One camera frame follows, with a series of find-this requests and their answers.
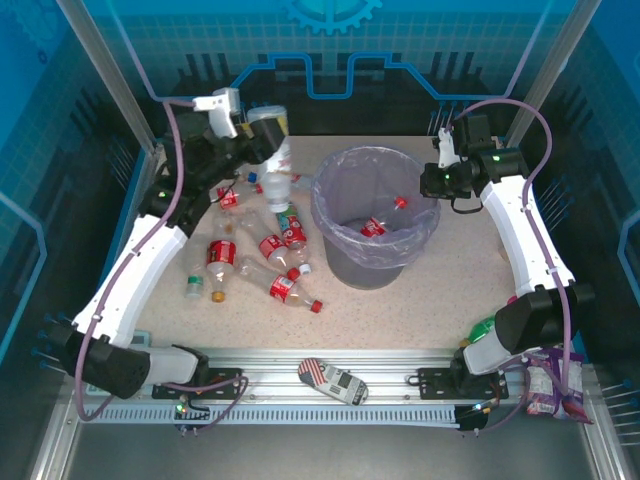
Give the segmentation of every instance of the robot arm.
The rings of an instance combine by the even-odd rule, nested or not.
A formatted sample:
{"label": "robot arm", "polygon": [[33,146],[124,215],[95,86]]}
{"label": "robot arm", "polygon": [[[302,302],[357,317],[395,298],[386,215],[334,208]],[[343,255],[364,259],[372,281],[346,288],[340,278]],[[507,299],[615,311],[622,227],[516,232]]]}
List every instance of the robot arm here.
{"label": "robot arm", "polygon": [[[518,149],[496,149],[486,116],[465,117],[454,122],[453,131],[438,135],[440,159],[427,164],[421,176],[422,194],[441,199],[470,198],[474,193],[498,228],[515,280],[518,299],[496,313],[495,328],[460,352],[452,368],[462,377],[495,372],[525,350],[563,341],[563,317],[558,291],[534,231],[522,205],[529,172]],[[528,210],[554,260],[555,270],[566,287],[574,319],[593,298],[588,285],[577,285],[558,255],[540,217],[533,195]],[[577,322],[572,322],[572,334]]]}
{"label": "robot arm", "polygon": [[196,111],[209,111],[216,138],[184,141],[184,185],[176,209],[162,226],[130,257],[132,248],[147,235],[167,211],[175,194],[175,164],[147,190],[129,240],[102,286],[71,326],[56,325],[50,340],[65,370],[74,375],[80,345],[92,323],[96,306],[109,280],[119,275],[109,292],[89,341],[83,380],[120,398],[129,398],[146,384],[181,383],[201,386],[208,365],[204,355],[184,347],[130,349],[140,312],[158,279],[176,253],[185,245],[211,205],[209,190],[231,178],[243,163],[260,164],[270,158],[285,135],[275,119],[251,124],[247,133],[239,126],[240,102],[236,89],[225,88],[211,97],[194,99]]}

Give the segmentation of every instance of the metal pole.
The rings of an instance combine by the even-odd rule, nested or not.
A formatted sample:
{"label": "metal pole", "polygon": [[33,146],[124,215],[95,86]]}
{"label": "metal pole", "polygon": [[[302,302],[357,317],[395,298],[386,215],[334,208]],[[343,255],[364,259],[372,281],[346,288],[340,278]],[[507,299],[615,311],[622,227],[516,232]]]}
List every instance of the metal pole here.
{"label": "metal pole", "polygon": [[[601,1],[578,0],[558,34],[558,38],[556,38],[551,47],[551,51],[542,68],[540,68],[538,76],[533,81],[533,85],[524,99],[525,103],[537,109],[542,107],[551,91],[551,87],[560,76],[565,62],[576,48]],[[534,116],[530,112],[524,109],[518,111],[507,132],[507,147],[517,147],[520,144],[533,119]]]}
{"label": "metal pole", "polygon": [[140,146],[146,152],[153,152],[151,127],[84,3],[81,0],[57,2]]}

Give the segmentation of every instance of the gear logo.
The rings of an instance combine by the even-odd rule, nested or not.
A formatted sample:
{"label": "gear logo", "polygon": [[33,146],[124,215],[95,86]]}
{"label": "gear logo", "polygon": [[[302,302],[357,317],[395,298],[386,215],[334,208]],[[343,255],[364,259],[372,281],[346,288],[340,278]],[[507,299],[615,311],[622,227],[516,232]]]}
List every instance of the gear logo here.
{"label": "gear logo", "polygon": [[54,0],[0,0],[0,13],[13,13],[29,39],[39,48],[58,31],[58,7]]}
{"label": "gear logo", "polygon": [[327,35],[339,30],[360,28],[360,21],[371,20],[372,10],[381,7],[381,0],[285,0],[289,20],[297,20],[300,27],[311,27],[314,34]]}

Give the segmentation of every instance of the speckled countertop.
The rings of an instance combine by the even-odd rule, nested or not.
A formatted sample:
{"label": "speckled countertop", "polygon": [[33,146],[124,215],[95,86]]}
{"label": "speckled countertop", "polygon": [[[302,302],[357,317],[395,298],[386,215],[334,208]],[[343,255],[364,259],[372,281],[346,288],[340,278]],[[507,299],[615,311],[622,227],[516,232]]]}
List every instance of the speckled countertop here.
{"label": "speckled countertop", "polygon": [[[421,161],[437,160],[426,137],[292,137],[294,170],[312,174],[327,155],[365,144],[398,148]],[[314,272],[301,283],[324,302],[320,314],[287,307],[237,277],[222,304],[212,303],[208,293],[200,300],[185,299],[183,249],[160,278],[138,328],[151,332],[157,346],[453,348],[475,322],[513,295],[511,269],[500,256],[498,232],[486,211],[457,215],[443,204],[440,223],[424,254],[391,285],[361,291],[332,275],[322,236],[309,212],[309,195],[296,193],[293,199],[313,255]],[[275,218],[261,199],[248,206],[259,208],[277,231]],[[465,208],[463,202],[456,206]],[[197,233],[211,232],[211,218],[218,210],[217,206],[209,210]],[[259,256],[243,231],[238,234],[238,251]]]}

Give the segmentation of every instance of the trash can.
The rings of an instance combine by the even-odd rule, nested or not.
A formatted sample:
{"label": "trash can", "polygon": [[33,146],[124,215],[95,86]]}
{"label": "trash can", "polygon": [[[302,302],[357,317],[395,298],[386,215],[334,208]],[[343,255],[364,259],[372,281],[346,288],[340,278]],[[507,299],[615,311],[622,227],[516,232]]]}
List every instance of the trash can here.
{"label": "trash can", "polygon": [[[378,146],[350,148],[324,160],[311,186],[311,214],[338,279],[354,288],[384,287],[423,252],[440,219],[438,201],[420,194],[423,170],[408,155]],[[407,206],[394,213],[393,231],[360,233],[397,197]]]}

